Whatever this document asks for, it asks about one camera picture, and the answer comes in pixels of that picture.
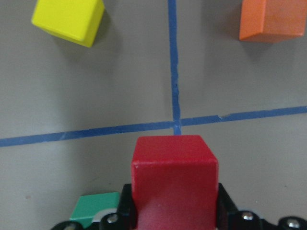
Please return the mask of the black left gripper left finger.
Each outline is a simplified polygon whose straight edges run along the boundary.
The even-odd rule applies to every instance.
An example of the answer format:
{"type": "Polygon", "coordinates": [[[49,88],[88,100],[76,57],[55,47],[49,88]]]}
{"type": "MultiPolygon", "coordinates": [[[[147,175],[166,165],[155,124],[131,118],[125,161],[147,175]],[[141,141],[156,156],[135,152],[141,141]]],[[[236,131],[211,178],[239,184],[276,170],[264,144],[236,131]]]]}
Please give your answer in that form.
{"type": "Polygon", "coordinates": [[[102,217],[99,222],[84,228],[79,222],[66,220],[52,227],[53,230],[130,230],[134,225],[134,203],[131,184],[123,185],[119,195],[119,204],[115,213],[102,217]]]}

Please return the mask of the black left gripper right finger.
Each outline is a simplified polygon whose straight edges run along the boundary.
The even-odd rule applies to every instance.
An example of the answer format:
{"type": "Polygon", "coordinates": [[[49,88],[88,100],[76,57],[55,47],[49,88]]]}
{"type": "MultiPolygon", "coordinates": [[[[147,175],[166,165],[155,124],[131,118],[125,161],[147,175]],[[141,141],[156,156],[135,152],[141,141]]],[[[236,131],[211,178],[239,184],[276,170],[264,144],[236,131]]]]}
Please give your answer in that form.
{"type": "Polygon", "coordinates": [[[216,228],[218,230],[306,230],[307,221],[296,216],[279,219],[276,225],[250,210],[239,210],[224,186],[218,184],[216,228]]]}

